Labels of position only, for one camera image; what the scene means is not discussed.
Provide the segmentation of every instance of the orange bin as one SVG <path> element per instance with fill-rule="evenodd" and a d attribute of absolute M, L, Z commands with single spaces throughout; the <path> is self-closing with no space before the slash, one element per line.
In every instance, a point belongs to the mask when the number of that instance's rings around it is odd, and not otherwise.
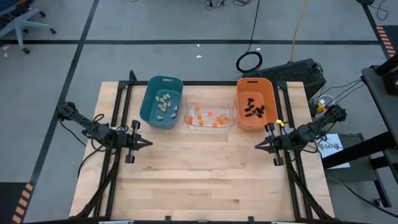
<path fill-rule="evenodd" d="M 268 123 L 274 123 L 278 119 L 274 88 L 266 78 L 242 78 L 236 85 L 238 101 L 239 126 L 244 131 L 262 131 Z M 248 98 L 254 99 L 254 108 L 265 106 L 262 118 L 257 115 L 246 117 L 250 113 L 245 109 L 248 107 Z"/>

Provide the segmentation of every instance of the teal bin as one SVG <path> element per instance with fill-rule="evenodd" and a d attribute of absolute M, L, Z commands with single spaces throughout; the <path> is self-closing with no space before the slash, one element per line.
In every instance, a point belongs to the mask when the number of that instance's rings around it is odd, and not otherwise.
<path fill-rule="evenodd" d="M 180 113 L 180 102 L 182 96 L 183 84 L 182 81 L 174 77 L 156 76 L 149 80 L 147 90 L 142 101 L 139 116 L 149 125 L 155 128 L 172 129 L 177 123 L 178 114 Z M 168 93 L 171 102 L 171 107 L 167 108 L 166 113 L 158 108 L 158 102 L 155 97 L 160 98 Z M 177 117 L 172 119 L 170 116 L 176 113 Z M 157 119 L 157 116 L 163 117 L 162 121 Z"/>

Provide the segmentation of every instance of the wooden table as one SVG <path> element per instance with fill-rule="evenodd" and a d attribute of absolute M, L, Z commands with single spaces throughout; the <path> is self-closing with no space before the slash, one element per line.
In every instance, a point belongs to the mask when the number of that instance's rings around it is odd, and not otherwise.
<path fill-rule="evenodd" d="M 111 121 L 117 86 L 102 83 L 95 110 L 105 115 L 102 123 Z M 288 83 L 288 88 L 296 126 L 310 122 L 302 83 Z M 111 219 L 164 220 L 170 215 L 172 220 L 245 221 L 248 216 L 256 221 L 294 220 L 285 166 L 274 166 L 273 154 L 254 149 L 267 136 L 265 131 L 244 132 L 237 123 L 226 133 L 195 131 L 188 129 L 182 115 L 171 130 L 152 128 L 139 116 L 145 90 L 146 86 L 133 86 L 127 124 L 140 121 L 138 132 L 154 145 L 136 152 L 134 164 L 124 163 L 127 149 L 123 149 Z M 236 98 L 236 87 L 185 86 L 183 102 L 188 95 Z M 85 157 L 92 151 L 87 144 Z M 103 157 L 96 153 L 83 166 L 70 215 L 76 215 L 98 188 Z M 320 155 L 303 152 L 302 160 L 309 191 L 334 216 Z M 305 217 L 298 188 L 297 192 Z M 107 197 L 105 193 L 102 215 Z"/>

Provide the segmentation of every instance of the chair wheel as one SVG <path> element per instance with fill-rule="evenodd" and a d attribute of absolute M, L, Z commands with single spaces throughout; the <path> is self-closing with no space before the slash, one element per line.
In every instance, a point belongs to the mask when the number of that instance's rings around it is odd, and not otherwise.
<path fill-rule="evenodd" d="M 29 54 L 30 53 L 30 50 L 27 49 L 26 47 L 23 49 L 23 51 L 25 52 L 25 54 Z"/>

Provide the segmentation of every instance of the office chair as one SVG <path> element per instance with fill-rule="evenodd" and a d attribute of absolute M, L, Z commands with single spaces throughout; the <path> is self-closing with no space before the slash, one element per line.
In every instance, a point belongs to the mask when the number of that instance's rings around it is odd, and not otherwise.
<path fill-rule="evenodd" d="M 22 38 L 22 31 L 25 33 L 29 32 L 26 27 L 44 27 L 50 28 L 50 32 L 52 34 L 56 34 L 57 32 L 48 24 L 28 21 L 28 19 L 36 14 L 40 14 L 41 17 L 45 17 L 44 12 L 40 11 L 38 8 L 35 8 L 18 17 L 13 16 L 11 12 L 17 9 L 17 7 L 24 2 L 24 0 L 0 0 L 0 16 L 3 16 L 9 20 L 9 23 L 0 30 L 0 38 L 8 34 L 10 31 L 15 30 L 19 46 L 26 54 L 29 54 L 30 50 L 24 46 L 24 39 Z"/>

